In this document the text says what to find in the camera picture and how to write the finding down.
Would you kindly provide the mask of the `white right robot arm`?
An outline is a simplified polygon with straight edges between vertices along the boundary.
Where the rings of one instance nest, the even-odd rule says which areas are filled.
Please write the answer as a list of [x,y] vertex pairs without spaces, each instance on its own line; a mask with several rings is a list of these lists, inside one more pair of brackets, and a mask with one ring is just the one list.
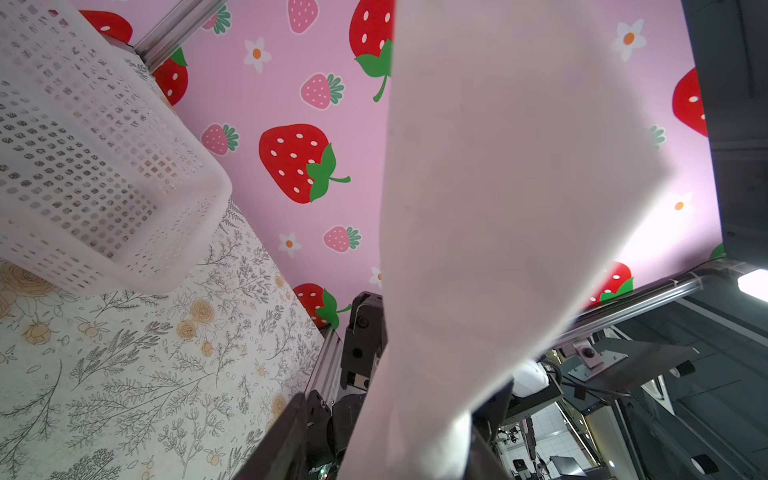
[[351,305],[344,336],[324,334],[306,387],[309,479],[335,479],[387,343],[383,299],[360,293]]

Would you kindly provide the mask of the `white paper napkin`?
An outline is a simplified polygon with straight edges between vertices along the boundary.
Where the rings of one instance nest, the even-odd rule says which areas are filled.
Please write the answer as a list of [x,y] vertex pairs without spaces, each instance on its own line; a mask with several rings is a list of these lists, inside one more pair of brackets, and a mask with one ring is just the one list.
[[388,342],[343,479],[459,479],[471,413],[552,347],[669,178],[591,1],[396,7]]

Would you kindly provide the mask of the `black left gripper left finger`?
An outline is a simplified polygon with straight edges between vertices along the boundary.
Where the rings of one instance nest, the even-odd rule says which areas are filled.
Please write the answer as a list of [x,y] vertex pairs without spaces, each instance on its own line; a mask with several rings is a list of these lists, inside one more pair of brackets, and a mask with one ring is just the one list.
[[304,479],[308,472],[307,426],[306,397],[298,393],[288,402],[234,479]]

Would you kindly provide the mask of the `white perforated plastic basket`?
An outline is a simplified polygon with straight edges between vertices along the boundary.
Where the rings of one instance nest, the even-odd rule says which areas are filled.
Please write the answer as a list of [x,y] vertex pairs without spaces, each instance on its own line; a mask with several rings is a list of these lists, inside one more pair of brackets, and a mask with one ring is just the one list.
[[177,288],[232,192],[70,3],[1,5],[1,256],[75,295]]

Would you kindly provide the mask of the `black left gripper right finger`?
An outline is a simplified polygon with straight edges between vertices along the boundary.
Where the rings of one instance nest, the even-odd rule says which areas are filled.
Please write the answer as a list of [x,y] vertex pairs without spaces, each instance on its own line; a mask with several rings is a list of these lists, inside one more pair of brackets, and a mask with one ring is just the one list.
[[507,470],[476,428],[472,430],[464,480],[510,480]]

